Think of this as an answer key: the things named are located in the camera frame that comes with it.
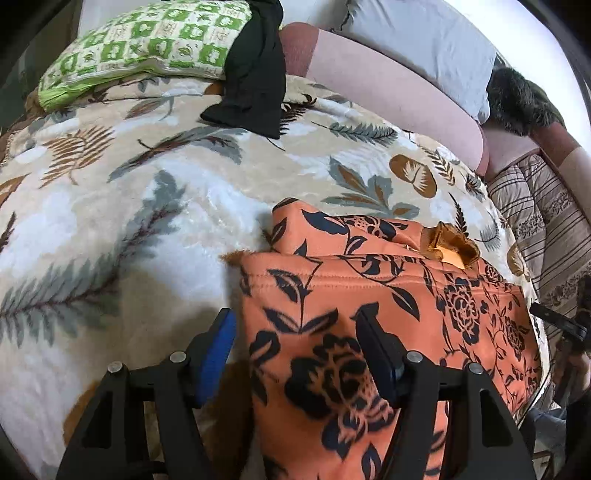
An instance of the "metal screw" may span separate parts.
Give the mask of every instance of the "metal screw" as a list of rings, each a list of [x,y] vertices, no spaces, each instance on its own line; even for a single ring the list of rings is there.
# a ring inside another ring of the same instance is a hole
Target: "metal screw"
[[[111,374],[115,374],[122,368],[123,364],[117,360],[116,362],[112,362],[107,366],[107,371]]]
[[[423,356],[419,352],[411,351],[407,353],[407,360],[414,364],[419,364],[423,361]]]
[[[470,372],[472,372],[473,374],[476,375],[480,375],[481,373],[484,372],[484,369],[482,368],[481,364],[477,364],[475,362],[472,362],[468,368],[470,369]]]
[[[184,362],[186,358],[187,354],[185,352],[174,352],[170,354],[170,361],[174,364]]]

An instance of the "orange floral fabric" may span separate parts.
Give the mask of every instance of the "orange floral fabric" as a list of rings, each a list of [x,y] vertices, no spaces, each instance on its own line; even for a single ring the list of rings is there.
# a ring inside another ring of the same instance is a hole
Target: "orange floral fabric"
[[[359,344],[360,312],[440,365],[479,362],[516,413],[541,366],[521,289],[481,258],[462,270],[420,253],[416,222],[328,216],[296,199],[273,211],[272,252],[241,266],[255,419],[269,479],[371,480],[396,413]],[[440,402],[426,478],[443,459]]]

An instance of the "fur blanket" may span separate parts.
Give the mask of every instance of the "fur blanket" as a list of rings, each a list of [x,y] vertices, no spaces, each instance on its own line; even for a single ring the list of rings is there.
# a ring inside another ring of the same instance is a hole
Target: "fur blanket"
[[[548,127],[554,122],[564,126],[564,119],[545,91],[510,67],[496,68],[486,91],[491,106],[489,120],[505,130],[523,137],[532,127]]]

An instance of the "leaf pattern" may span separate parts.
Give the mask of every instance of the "leaf pattern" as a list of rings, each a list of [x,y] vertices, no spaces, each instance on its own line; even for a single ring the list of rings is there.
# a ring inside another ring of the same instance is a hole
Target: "leaf pattern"
[[[460,207],[460,204],[451,193],[449,196],[452,198],[453,204],[456,206],[456,227],[466,238],[468,238],[468,227],[466,226],[466,218],[464,217],[464,212],[462,212],[462,207]]]
[[[331,312],[320,315],[307,322],[301,329],[301,333],[309,333],[315,335],[317,333],[325,332],[329,330],[339,319],[338,309],[334,309]]]
[[[52,150],[55,158],[49,171],[43,175],[43,183],[39,188],[64,175],[68,176],[72,185],[78,185],[72,174],[98,161],[112,141],[111,129],[94,126],[44,143],[45,147]]]
[[[161,120],[164,120],[173,111],[174,97],[149,98],[147,100],[142,100],[138,102],[133,108],[131,108],[129,112],[127,112],[125,119],[129,120],[130,118],[135,118],[137,116],[153,112],[157,108],[163,106],[165,103],[168,103],[169,107],[168,113],[161,118]]]
[[[377,210],[377,216],[383,218],[415,218],[419,208],[409,203],[399,202],[389,206],[389,198],[393,193],[392,180],[374,175],[367,184],[352,168],[345,167],[337,159],[331,157],[329,164],[330,176],[337,185],[354,193],[344,193],[340,197],[328,197],[322,201],[333,205],[370,208]]]
[[[244,296],[252,297],[251,284],[243,266],[240,266],[240,290]]]
[[[324,212],[306,212],[301,211],[306,221],[321,232],[326,232],[331,235],[347,235],[349,233],[349,227],[342,225],[338,221],[334,220]]]
[[[507,252],[507,265],[509,266],[509,270],[511,270],[511,273],[513,273],[513,275],[515,275],[516,277],[525,275],[527,280],[530,279],[527,266],[523,261],[523,257],[519,253],[519,247],[517,245],[517,242],[511,245],[509,251]]]
[[[433,440],[431,441],[430,453],[436,453],[445,446],[445,431],[438,430],[433,433]]]
[[[367,450],[361,457],[361,470],[365,480],[374,480],[378,476],[378,472],[382,468],[382,461],[379,457],[378,450],[373,443],[369,442]]]
[[[162,80],[162,83],[165,83],[165,84],[168,84],[170,82],[170,78],[168,78],[168,77],[149,77],[149,78],[144,78],[136,83],[138,85],[138,90],[142,93],[146,93],[146,88],[147,88],[148,84],[151,83],[152,85],[158,86],[158,84],[160,83],[160,80]]]
[[[440,473],[441,473],[440,466],[436,466],[436,467],[430,468],[428,470],[425,470],[425,476],[437,476]]]
[[[485,195],[482,193],[482,180],[479,179],[476,175],[472,175],[467,173],[466,175],[466,183],[465,183],[466,191],[472,195],[474,198],[478,199],[479,202],[484,202]]]
[[[155,176],[154,197],[144,199],[110,253],[87,260],[78,270],[75,260],[65,267],[51,266],[43,278],[23,281],[10,288],[0,305],[0,342],[4,334],[21,346],[25,328],[38,341],[52,345],[55,325],[67,335],[77,335],[77,324],[104,327],[103,314],[119,313],[119,279],[131,262],[152,258],[158,237],[176,231],[172,220],[182,211],[179,189],[174,178],[161,170]]]
[[[274,309],[263,309],[267,320],[276,328],[280,333],[298,333],[300,326],[298,323],[285,313],[278,312]]]
[[[328,97],[324,97],[324,100],[330,100],[331,102],[336,102],[336,103],[340,103],[342,105],[345,104],[349,104],[349,107],[353,106],[353,102],[351,100],[349,100],[348,98],[339,95],[338,93],[334,93],[332,95],[329,95]]]
[[[345,248],[345,255],[353,255],[353,253],[363,245],[367,239],[364,236],[353,236],[347,241]]]
[[[290,123],[296,121],[316,104],[316,99],[311,95],[305,93],[304,97],[306,98],[304,103],[284,102],[281,105],[280,135],[285,135],[289,131]]]
[[[294,203],[294,202],[297,202],[297,201],[298,201],[298,199],[295,199],[295,198],[292,198],[292,197],[283,199],[282,201],[280,201],[279,203],[277,203],[277,205],[275,205],[273,207],[272,212],[275,212],[275,210],[278,210],[280,208],[283,208],[284,206],[287,206],[290,203]]]
[[[0,185],[0,207],[4,205],[4,202],[6,202],[8,200],[8,197],[10,197],[10,195],[14,193],[14,191],[18,188],[18,186],[22,183],[26,176],[27,175],[15,177],[13,179],[5,181]]]
[[[47,116],[33,120],[31,125],[29,125],[27,131],[29,132],[29,134],[32,135],[37,133],[41,128],[43,128],[47,121],[53,121],[54,124],[60,124],[62,122],[65,122],[66,120],[69,120],[70,118],[74,118],[75,116],[76,107],[67,106],[59,110],[56,110],[55,112],[52,112]]]
[[[4,248],[8,245],[8,242],[10,241],[10,236],[12,235],[12,232],[14,231],[14,222],[16,222],[16,221],[17,221],[17,214],[15,212],[13,212],[12,215],[10,216],[10,219],[8,220],[6,228],[2,232],[2,235],[0,235],[0,254],[4,251]]]
[[[287,229],[287,217],[285,217],[281,222],[277,223],[273,226],[273,231],[269,236],[269,245],[275,245],[281,237],[285,234],[285,230]]]
[[[486,225],[482,230],[480,230],[480,238],[475,238],[474,240],[476,242],[483,243],[485,248],[489,252],[492,252],[493,250],[497,250],[501,247],[501,237],[499,225],[491,213],[488,212],[488,214],[491,217],[492,224]]]
[[[308,253],[308,242],[304,240],[304,242],[296,249],[294,255],[299,255],[301,257],[305,257]]]
[[[386,125],[358,124],[355,127],[338,122],[330,124],[328,128],[337,137],[344,137],[354,142],[369,143],[387,147],[396,141],[398,132]]]
[[[179,134],[173,135],[172,137],[166,137],[155,147],[150,147],[141,140],[138,140],[138,143],[146,148],[147,151],[137,155],[136,157],[117,167],[113,172],[111,172],[108,181],[116,180],[126,173],[129,173],[131,170],[134,170],[135,168],[138,168],[142,165],[146,165],[161,153],[169,152],[189,144],[206,147],[209,150],[218,152],[224,157],[230,158],[236,164],[240,164],[242,161],[242,149],[236,142],[236,139],[234,139],[234,137],[231,135],[241,135],[244,132],[245,130],[241,128],[223,129],[219,127],[206,126],[195,127],[191,130],[186,130],[184,132],[180,132]]]
[[[392,298],[396,304],[420,322],[421,314],[418,309],[417,301],[414,299],[414,297],[403,288],[392,287],[392,290],[394,290],[394,293],[392,293]]]
[[[453,187],[456,184],[456,178],[453,175],[452,165],[445,158],[443,158],[437,150],[429,150],[428,148],[422,146],[420,146],[420,148],[431,159],[433,166],[435,167],[435,171],[439,174],[439,176],[445,179],[445,181]]]
[[[275,332],[269,330],[258,332],[255,340],[248,347],[252,392],[261,400],[263,405],[268,404],[268,395],[262,379],[269,376],[263,365],[276,357],[280,351],[279,337]]]
[[[267,273],[273,275],[277,288],[281,290],[290,301],[301,304],[311,292],[305,288],[300,278],[293,273],[284,270],[270,269]]]
[[[437,193],[437,183],[427,166],[406,155],[392,157],[390,170],[400,180],[410,183],[422,197],[432,199]]]

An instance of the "pink sofa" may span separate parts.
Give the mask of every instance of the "pink sofa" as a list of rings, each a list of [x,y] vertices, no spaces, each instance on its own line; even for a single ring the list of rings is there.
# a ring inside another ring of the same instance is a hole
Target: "pink sofa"
[[[431,83],[377,51],[312,25],[289,24],[280,37],[288,74],[321,83],[400,128],[434,138],[484,175],[488,151],[478,123]]]

